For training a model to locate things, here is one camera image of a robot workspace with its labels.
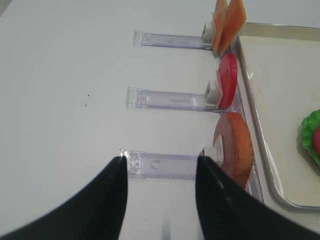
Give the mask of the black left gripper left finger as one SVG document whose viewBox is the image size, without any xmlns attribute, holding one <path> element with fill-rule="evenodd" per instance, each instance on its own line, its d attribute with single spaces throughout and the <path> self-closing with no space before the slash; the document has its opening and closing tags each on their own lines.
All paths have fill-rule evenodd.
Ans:
<svg viewBox="0 0 320 240">
<path fill-rule="evenodd" d="M 127 159 L 118 156 L 64 204 L 1 239 L 117 240 L 127 199 Z"/>
</svg>

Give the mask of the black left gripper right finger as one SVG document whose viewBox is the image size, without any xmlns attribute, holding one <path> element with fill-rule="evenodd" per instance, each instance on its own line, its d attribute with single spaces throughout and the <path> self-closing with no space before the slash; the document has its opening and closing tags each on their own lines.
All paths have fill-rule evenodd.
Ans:
<svg viewBox="0 0 320 240">
<path fill-rule="evenodd" d="M 318 240 L 319 234 L 271 210 L 224 173 L 214 161 L 197 159 L 195 201 L 206 240 Z"/>
</svg>

